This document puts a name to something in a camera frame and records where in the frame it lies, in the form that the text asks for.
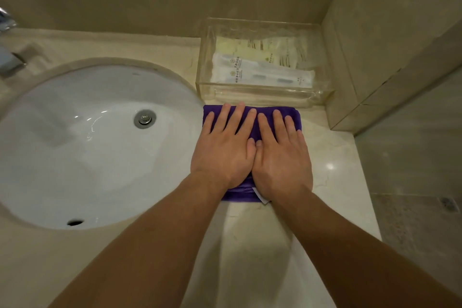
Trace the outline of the clear acrylic amenity tray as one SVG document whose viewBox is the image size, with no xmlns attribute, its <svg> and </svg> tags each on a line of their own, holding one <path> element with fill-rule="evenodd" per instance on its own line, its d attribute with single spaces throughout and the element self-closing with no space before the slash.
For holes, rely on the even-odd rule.
<svg viewBox="0 0 462 308">
<path fill-rule="evenodd" d="M 207 18 L 195 85 L 216 103 L 322 106 L 334 84 L 321 25 Z"/>
</svg>

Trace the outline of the person's left hand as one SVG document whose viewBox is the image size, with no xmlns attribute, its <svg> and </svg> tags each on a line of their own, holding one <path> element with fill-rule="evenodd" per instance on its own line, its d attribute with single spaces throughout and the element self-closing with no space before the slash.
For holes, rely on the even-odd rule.
<svg viewBox="0 0 462 308">
<path fill-rule="evenodd" d="M 246 142 L 250 138 L 257 111 L 250 109 L 234 136 L 223 130 L 230 119 L 230 104 L 224 104 L 212 123 L 208 136 L 199 136 L 193 153 L 190 171 L 200 181 L 210 181 L 221 193 L 238 187 L 251 173 L 245 168 Z"/>
</svg>

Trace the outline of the white toothbrush packet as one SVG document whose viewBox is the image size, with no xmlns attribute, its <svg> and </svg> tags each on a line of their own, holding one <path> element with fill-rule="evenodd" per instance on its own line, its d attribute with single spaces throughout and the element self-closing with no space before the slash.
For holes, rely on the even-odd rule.
<svg viewBox="0 0 462 308">
<path fill-rule="evenodd" d="M 270 64 L 265 61 L 251 61 L 242 59 L 240 57 L 233 57 L 231 55 L 222 54 L 216 52 L 213 54 L 212 57 L 212 64 L 214 66 L 222 66 L 222 67 L 230 67 L 235 69 L 248 69 L 248 70 L 256 70 L 256 71 L 266 71 L 270 73 L 288 73 L 291 75 L 301 75 L 301 74 L 308 74 L 309 72 L 313 72 L 313 70 L 298 70 L 296 68 L 290 68 L 285 66 L 279 66 Z"/>
<path fill-rule="evenodd" d="M 268 87 L 313 88 L 315 71 L 257 71 L 217 67 L 212 70 L 211 83 L 243 84 Z"/>
</svg>

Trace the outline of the white oval sink basin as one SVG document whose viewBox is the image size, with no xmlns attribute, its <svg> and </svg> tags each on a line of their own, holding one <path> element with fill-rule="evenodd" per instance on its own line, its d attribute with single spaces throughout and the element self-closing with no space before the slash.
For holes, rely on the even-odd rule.
<svg viewBox="0 0 462 308">
<path fill-rule="evenodd" d="M 137 216 L 189 174 L 203 105 L 181 78 L 141 66 L 93 65 L 41 83 L 0 119 L 0 204 L 47 229 Z M 157 119 L 139 129 L 144 109 Z"/>
</svg>

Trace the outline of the chrome faucet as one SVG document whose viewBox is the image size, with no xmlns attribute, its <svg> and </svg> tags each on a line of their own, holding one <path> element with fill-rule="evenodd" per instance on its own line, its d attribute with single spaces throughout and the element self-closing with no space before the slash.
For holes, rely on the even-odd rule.
<svg viewBox="0 0 462 308">
<path fill-rule="evenodd" d="M 12 30 L 17 23 L 10 14 L 0 7 L 0 35 Z M 20 54 L 14 53 L 0 44 L 0 78 L 9 78 L 26 66 L 26 61 Z"/>
</svg>

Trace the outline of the chrome sink drain stopper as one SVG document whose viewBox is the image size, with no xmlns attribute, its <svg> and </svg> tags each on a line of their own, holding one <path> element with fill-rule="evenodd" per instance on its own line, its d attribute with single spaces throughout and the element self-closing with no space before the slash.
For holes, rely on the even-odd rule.
<svg viewBox="0 0 462 308">
<path fill-rule="evenodd" d="M 134 125 L 139 129 L 147 129 L 155 124 L 156 119 L 157 115 L 152 110 L 140 110 L 134 116 Z"/>
</svg>

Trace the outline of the person's left forearm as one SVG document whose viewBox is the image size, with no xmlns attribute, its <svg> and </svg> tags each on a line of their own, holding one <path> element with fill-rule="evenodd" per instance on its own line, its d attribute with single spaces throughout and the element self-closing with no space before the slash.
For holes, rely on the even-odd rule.
<svg viewBox="0 0 462 308">
<path fill-rule="evenodd" d="M 49 308 L 179 308 L 230 177 L 195 171 L 120 233 Z"/>
</svg>

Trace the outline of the pale yellow amenity packet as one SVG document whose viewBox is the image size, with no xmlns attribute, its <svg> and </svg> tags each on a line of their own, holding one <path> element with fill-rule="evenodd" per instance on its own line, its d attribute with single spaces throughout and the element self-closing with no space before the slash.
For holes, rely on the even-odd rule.
<svg viewBox="0 0 462 308">
<path fill-rule="evenodd" d="M 260 48 L 257 48 L 255 42 L 251 40 L 217 36 L 215 50 L 222 54 L 232 55 L 233 57 L 240 57 L 251 61 L 267 60 L 267 54 Z"/>
<path fill-rule="evenodd" d="M 269 37 L 249 40 L 249 48 L 273 54 L 274 60 L 267 60 L 279 66 L 304 69 L 307 66 L 307 43 L 300 37 Z"/>
</svg>

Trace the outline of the person's right hand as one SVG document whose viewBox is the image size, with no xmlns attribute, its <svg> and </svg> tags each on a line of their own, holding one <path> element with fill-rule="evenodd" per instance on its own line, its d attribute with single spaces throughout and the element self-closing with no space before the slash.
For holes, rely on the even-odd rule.
<svg viewBox="0 0 462 308">
<path fill-rule="evenodd" d="M 252 171 L 257 191 L 273 208 L 294 205 L 313 190 L 309 150 L 299 148 L 295 123 L 290 116 L 284 122 L 288 140 L 276 140 L 267 117 L 259 113 L 258 125 L 263 142 L 263 166 Z"/>
</svg>

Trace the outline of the person's right forearm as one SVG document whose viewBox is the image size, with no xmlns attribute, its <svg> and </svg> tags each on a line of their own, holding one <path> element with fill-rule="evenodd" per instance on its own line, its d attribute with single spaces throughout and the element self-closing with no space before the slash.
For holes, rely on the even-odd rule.
<svg viewBox="0 0 462 308">
<path fill-rule="evenodd" d="M 462 308 L 462 298 L 308 189 L 270 198 L 337 308 Z"/>
</svg>

